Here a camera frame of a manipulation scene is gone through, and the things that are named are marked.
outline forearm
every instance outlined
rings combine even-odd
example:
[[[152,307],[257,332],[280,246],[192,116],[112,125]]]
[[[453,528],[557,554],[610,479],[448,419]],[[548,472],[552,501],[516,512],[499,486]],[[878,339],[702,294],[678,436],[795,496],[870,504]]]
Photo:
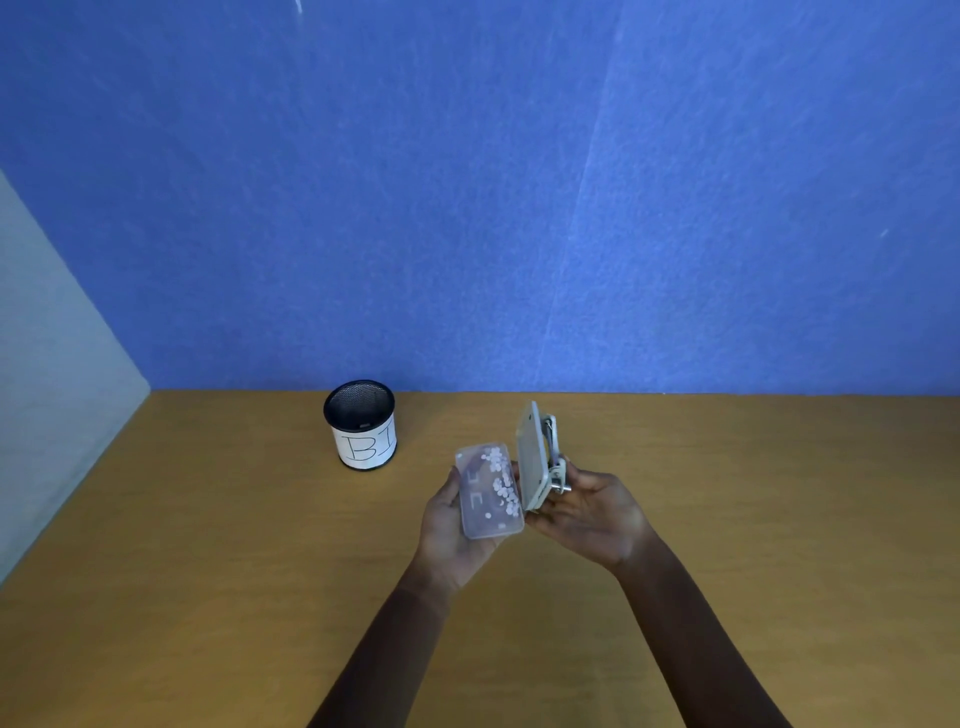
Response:
[[[444,628],[450,597],[427,572],[411,565],[373,619],[310,727],[404,725]]]
[[[653,529],[614,575],[688,728],[789,725]]]

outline person's left arm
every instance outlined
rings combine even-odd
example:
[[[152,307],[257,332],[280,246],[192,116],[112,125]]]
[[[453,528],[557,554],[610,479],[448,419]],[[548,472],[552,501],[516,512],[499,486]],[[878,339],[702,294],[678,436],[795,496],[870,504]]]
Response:
[[[406,723],[453,596],[503,540],[470,541],[460,523],[460,474],[451,468],[444,486],[427,501],[410,566],[308,728]]]

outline person's right arm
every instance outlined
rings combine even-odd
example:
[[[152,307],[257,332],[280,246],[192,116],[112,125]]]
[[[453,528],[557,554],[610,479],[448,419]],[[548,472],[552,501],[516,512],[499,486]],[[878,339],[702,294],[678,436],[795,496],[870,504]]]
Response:
[[[527,523],[616,577],[687,728],[789,726],[623,483],[568,460],[566,478]]]

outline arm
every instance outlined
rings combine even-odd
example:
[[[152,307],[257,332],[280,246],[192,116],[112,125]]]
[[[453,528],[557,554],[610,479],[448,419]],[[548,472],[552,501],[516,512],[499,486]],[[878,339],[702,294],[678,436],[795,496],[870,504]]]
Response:
[[[684,565],[614,475],[567,461],[573,490],[527,522],[619,581],[688,728],[787,727]]]
[[[460,475],[423,512],[420,544],[309,728],[402,726],[444,629],[453,596],[502,539],[469,541],[460,525]]]

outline person's right hand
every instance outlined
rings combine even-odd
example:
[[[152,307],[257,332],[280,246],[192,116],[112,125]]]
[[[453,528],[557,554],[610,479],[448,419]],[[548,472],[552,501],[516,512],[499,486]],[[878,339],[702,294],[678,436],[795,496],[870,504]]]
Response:
[[[566,483],[572,490],[551,492],[539,512],[526,514],[527,523],[609,570],[627,562],[651,530],[630,491],[616,475],[582,471],[569,460]]]

